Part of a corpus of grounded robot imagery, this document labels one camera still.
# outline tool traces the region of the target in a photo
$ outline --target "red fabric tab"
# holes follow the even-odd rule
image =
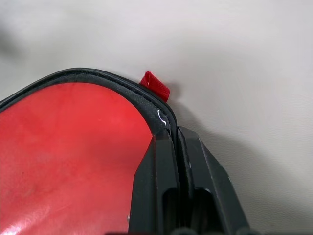
[[[150,71],[145,73],[139,84],[152,91],[165,102],[167,102],[170,97],[170,89],[158,80]]]

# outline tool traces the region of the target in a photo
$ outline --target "gray surface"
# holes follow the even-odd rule
[[[4,0],[0,11],[0,99],[70,67],[151,70],[254,228],[313,231],[313,1]]]

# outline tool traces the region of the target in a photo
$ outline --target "white backdrop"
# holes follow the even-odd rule
[[[313,1],[0,2],[0,99],[71,67],[151,70],[252,227],[313,231]]]

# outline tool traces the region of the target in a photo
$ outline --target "red loop tag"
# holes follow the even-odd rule
[[[170,97],[170,89],[159,81],[150,71],[145,73],[139,84],[152,91],[165,102]]]

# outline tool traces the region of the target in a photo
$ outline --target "red surface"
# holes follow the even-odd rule
[[[145,88],[148,88],[165,102],[167,102],[168,98],[170,97],[170,89],[168,89],[167,86],[159,81],[150,71],[145,73],[139,84]]]
[[[93,84],[38,91],[0,113],[0,234],[127,231],[151,140],[138,110]]]

